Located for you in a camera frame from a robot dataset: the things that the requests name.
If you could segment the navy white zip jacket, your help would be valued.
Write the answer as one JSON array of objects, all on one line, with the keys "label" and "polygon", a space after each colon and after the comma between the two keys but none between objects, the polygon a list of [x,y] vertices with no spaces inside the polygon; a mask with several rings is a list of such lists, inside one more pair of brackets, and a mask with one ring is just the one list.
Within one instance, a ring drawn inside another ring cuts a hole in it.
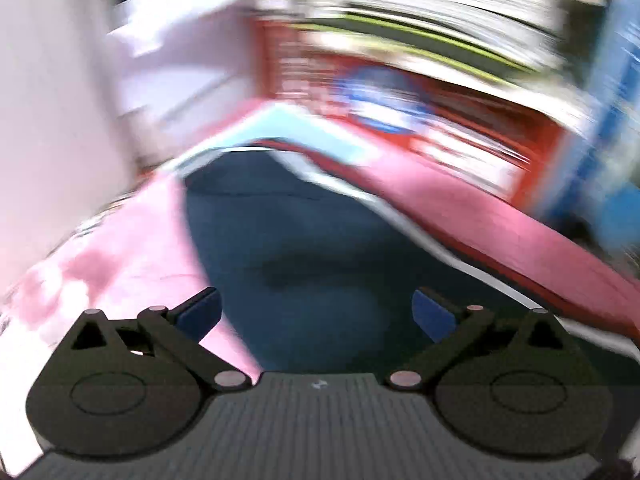
[{"label": "navy white zip jacket", "polygon": [[259,366],[390,374],[452,320],[413,304],[479,304],[514,323],[541,300],[296,152],[241,148],[183,171],[186,226],[222,310]]}]

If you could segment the pink bunny print towel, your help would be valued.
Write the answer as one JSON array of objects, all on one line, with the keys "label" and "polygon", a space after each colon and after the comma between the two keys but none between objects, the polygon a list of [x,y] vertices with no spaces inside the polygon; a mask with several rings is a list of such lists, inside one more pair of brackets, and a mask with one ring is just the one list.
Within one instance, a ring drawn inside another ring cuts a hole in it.
[{"label": "pink bunny print towel", "polygon": [[[91,232],[70,238],[35,264],[10,293],[10,315],[1,326],[1,463],[9,474],[20,474],[40,456],[26,418],[27,391],[80,312],[99,308],[121,317],[149,304],[178,304],[204,286],[203,270],[186,238],[178,177],[227,149],[215,148],[213,136],[270,106],[296,107],[255,102],[209,129],[194,148],[157,169],[119,210],[94,220]],[[283,142],[288,150],[307,150],[324,171],[368,186],[416,218],[445,248],[471,249],[529,286],[541,301],[556,301],[562,324],[574,335],[638,358],[637,280],[416,154],[362,129],[343,127],[378,144],[383,156],[356,166]]]}]

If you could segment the red plastic crate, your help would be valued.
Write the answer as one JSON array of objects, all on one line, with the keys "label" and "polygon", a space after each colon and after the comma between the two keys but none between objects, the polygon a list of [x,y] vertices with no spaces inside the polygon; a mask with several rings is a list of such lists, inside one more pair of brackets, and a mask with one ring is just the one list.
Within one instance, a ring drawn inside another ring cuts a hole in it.
[{"label": "red plastic crate", "polygon": [[363,128],[520,209],[536,202],[566,137],[553,118],[405,70],[405,55],[341,32],[253,28],[265,96]]}]

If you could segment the row of upright books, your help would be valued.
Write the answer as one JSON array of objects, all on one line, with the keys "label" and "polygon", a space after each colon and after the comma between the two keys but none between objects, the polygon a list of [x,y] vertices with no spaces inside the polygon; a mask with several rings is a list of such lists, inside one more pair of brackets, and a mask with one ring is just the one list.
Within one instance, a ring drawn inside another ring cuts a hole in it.
[{"label": "row of upright books", "polygon": [[639,255],[639,0],[610,0],[578,129],[548,173],[536,213],[600,256]]}]

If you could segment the blue printed paper sheet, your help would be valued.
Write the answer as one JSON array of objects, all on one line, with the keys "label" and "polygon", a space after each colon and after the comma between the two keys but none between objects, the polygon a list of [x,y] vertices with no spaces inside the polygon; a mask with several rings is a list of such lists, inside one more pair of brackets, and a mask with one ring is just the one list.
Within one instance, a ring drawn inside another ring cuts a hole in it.
[{"label": "blue printed paper sheet", "polygon": [[213,136],[215,148],[231,148],[256,141],[284,141],[331,156],[340,162],[364,166],[380,159],[383,150],[372,140],[290,106],[263,107]]}]

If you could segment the white paper boxes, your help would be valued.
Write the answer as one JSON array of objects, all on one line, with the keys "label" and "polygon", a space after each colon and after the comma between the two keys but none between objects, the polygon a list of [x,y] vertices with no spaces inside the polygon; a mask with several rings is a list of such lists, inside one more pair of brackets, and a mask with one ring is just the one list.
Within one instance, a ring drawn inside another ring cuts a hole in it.
[{"label": "white paper boxes", "polygon": [[128,0],[107,34],[119,130],[140,167],[200,142],[257,93],[254,0]]}]

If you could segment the stack of magazines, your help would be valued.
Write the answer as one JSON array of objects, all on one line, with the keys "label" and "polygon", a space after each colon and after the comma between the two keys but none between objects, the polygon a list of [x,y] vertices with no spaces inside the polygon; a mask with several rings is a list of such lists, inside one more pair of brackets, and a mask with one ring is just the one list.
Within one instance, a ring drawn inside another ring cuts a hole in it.
[{"label": "stack of magazines", "polygon": [[608,0],[256,0],[323,53],[356,56],[518,104],[572,130]]}]

